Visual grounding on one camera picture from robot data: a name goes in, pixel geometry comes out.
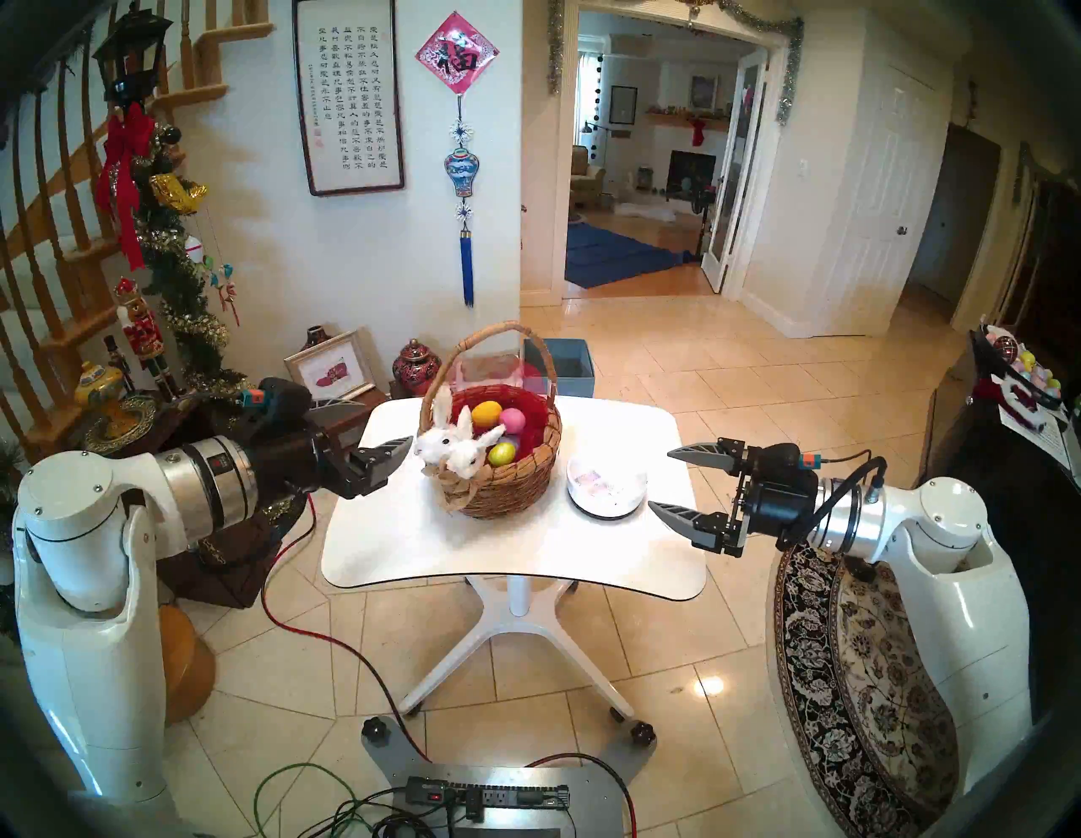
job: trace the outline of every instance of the blue vase ornament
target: blue vase ornament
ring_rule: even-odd
[[[472,197],[472,182],[480,170],[480,159],[465,148],[455,148],[443,161],[446,174],[454,183],[454,194],[458,198]]]

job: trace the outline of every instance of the table leg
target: table leg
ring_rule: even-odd
[[[458,643],[436,665],[416,688],[402,700],[399,709],[409,713],[424,701],[457,669],[485,640],[496,635],[539,635],[555,646],[588,678],[604,700],[626,718],[635,710],[604,677],[597,665],[574,642],[556,616],[556,603],[571,587],[570,580],[557,580],[544,590],[532,591],[530,576],[507,576],[507,590],[499,590],[482,576],[467,576],[473,591],[484,604],[480,620]]]

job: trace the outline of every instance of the white door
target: white door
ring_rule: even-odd
[[[870,81],[870,120],[854,179],[852,216],[832,263],[819,334],[883,334],[905,287],[931,209],[949,103],[889,65]]]
[[[709,247],[702,257],[702,270],[713,291],[720,293],[724,277],[732,265],[739,234],[739,221],[746,209],[749,174],[755,162],[758,128],[762,118],[762,95],[765,92],[765,70],[769,53],[756,50],[739,59],[735,95],[732,99],[732,119],[724,147],[720,179],[716,183],[717,202],[713,204],[713,227]]]

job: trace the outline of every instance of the wicker basket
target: wicker basket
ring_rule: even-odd
[[[556,410],[556,364],[551,360],[548,347],[532,329],[512,320],[481,329],[451,350],[421,404],[421,426],[417,434],[424,434],[431,428],[432,399],[446,381],[457,357],[481,341],[510,331],[521,332],[540,350],[549,382],[547,398],[508,384],[470,387],[454,394],[451,416],[457,416],[458,411],[471,410],[482,401],[489,400],[497,401],[504,408],[517,407],[528,416],[543,415],[546,412],[547,422],[539,443],[531,453],[509,465],[493,468],[485,463],[471,480],[463,480],[445,465],[425,468],[425,474],[439,482],[441,489],[439,496],[442,498],[443,508],[449,511],[463,511],[471,518],[498,518],[508,513],[520,513],[540,497],[548,489],[551,469],[556,465],[556,454],[559,452],[559,440],[563,435],[563,422],[559,411]]]

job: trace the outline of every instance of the yellow egg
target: yellow egg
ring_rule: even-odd
[[[515,447],[510,442],[498,442],[488,452],[488,462],[493,466],[505,466],[515,461]]]
[[[499,407],[499,402],[482,401],[472,411],[473,429],[494,428],[499,421],[501,413],[503,413],[503,408]]]

